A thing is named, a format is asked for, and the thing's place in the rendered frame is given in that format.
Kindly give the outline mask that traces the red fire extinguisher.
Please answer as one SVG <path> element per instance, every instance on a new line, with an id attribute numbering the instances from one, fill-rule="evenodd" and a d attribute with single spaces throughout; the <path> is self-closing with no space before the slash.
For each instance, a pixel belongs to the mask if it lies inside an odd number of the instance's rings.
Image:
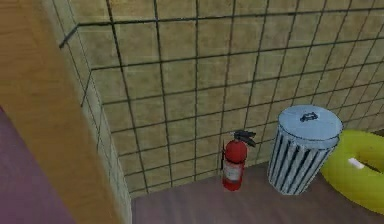
<path id="1" fill-rule="evenodd" d="M 237 191 L 242 184 L 248 146 L 256 146 L 256 142 L 253 140 L 256 133 L 237 130 L 232 132 L 231 135 L 233 139 L 222 149 L 222 184 L 229 191 Z"/>

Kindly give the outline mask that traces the light blue ribbed bin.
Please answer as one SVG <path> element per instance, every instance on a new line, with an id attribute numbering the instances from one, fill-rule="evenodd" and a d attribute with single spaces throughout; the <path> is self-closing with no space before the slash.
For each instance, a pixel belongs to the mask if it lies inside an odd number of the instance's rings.
<path id="1" fill-rule="evenodd" d="M 283 195 L 303 193 L 335 150 L 343 130 L 332 111 L 294 105 L 278 115 L 268 181 Z"/>

